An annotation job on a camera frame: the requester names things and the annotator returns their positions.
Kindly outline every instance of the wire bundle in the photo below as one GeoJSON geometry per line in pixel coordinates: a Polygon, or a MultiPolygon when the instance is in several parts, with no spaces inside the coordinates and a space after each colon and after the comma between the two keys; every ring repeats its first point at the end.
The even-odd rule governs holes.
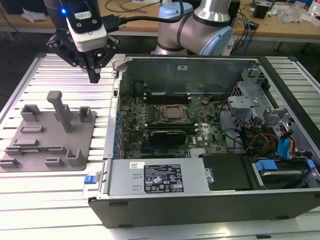
{"type": "Polygon", "coordinates": [[[241,8],[239,8],[240,12],[238,12],[239,16],[236,19],[241,20],[243,24],[243,33],[241,38],[235,43],[234,49],[231,51],[231,54],[236,52],[239,48],[244,48],[241,56],[243,56],[248,49],[248,46],[252,42],[252,38],[254,37],[256,30],[252,30],[249,24],[247,17],[242,13],[241,8]]]}
{"type": "Polygon", "coordinates": [[[254,136],[254,138],[252,139],[252,141],[248,145],[247,149],[245,150],[246,153],[250,149],[252,149],[250,147],[253,146],[254,142],[258,138],[262,138],[265,141],[265,144],[263,145],[262,150],[255,151],[255,152],[257,152],[255,157],[258,157],[260,154],[266,154],[266,153],[272,151],[276,146],[276,142],[278,141],[277,137],[275,135],[273,135],[273,134],[270,134],[270,133],[259,133],[259,134],[254,136]]]}

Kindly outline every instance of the aluminum extrusion table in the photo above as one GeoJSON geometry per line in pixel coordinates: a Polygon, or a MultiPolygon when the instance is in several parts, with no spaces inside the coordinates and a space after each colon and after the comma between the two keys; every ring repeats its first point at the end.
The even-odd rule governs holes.
{"type": "MultiPolygon", "coordinates": [[[[286,57],[270,57],[269,61],[289,88],[298,94],[302,106],[320,125],[320,104],[316,81],[298,62],[286,57]]],[[[89,207],[84,177],[102,169],[103,148],[107,131],[110,99],[113,88],[112,67],[102,70],[98,84],[90,84],[86,73],[69,66],[54,54],[37,57],[0,114],[0,157],[22,121],[20,111],[25,104],[37,104],[41,111],[53,111],[46,101],[50,90],[60,90],[70,109],[90,106],[97,112],[84,171],[19,172],[0,174],[1,239],[66,239],[103,238],[108,240],[182,240],[182,239],[272,239],[316,240],[320,236],[320,208],[295,219],[221,222],[209,224],[154,226],[107,229],[89,207]]],[[[91,191],[98,183],[86,185],[91,191]]]]}

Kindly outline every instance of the warning label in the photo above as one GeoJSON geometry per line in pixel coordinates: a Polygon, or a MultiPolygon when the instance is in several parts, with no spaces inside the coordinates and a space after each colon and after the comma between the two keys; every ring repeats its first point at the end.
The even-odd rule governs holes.
{"type": "Polygon", "coordinates": [[[184,184],[180,164],[145,165],[144,191],[147,194],[183,192],[184,184]]]}

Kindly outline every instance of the blue tab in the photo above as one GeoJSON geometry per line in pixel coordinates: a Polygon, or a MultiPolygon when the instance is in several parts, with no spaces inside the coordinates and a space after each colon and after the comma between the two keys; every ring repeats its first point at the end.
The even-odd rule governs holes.
{"type": "Polygon", "coordinates": [[[84,184],[96,184],[97,177],[96,176],[85,176],[84,177],[84,184]]]}
{"type": "Polygon", "coordinates": [[[271,159],[263,159],[259,160],[255,163],[256,168],[259,172],[261,171],[270,171],[270,170],[278,170],[277,164],[275,160],[271,159]]]}
{"type": "Polygon", "coordinates": [[[284,160],[289,161],[288,151],[290,148],[290,140],[287,138],[280,138],[278,142],[278,154],[280,157],[284,158],[284,160]]]}
{"type": "Polygon", "coordinates": [[[309,168],[312,170],[312,169],[315,169],[316,168],[316,165],[314,163],[314,161],[312,161],[311,159],[308,159],[306,161],[306,163],[308,164],[309,168]]]}

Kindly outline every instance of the collaborative robot arm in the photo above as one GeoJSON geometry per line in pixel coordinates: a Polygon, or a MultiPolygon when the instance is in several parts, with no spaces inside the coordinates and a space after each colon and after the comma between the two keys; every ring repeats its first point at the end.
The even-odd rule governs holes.
{"type": "Polygon", "coordinates": [[[227,27],[230,1],[202,0],[192,13],[191,5],[179,0],[163,5],[160,17],[126,18],[101,17],[98,0],[44,0],[56,27],[47,47],[71,66],[80,66],[95,84],[101,68],[119,49],[119,41],[108,33],[132,21],[160,22],[156,54],[184,53],[182,50],[188,49],[200,55],[219,55],[231,37],[231,28],[227,27]],[[175,14],[162,17],[163,12],[172,8],[176,8],[175,14]]]}

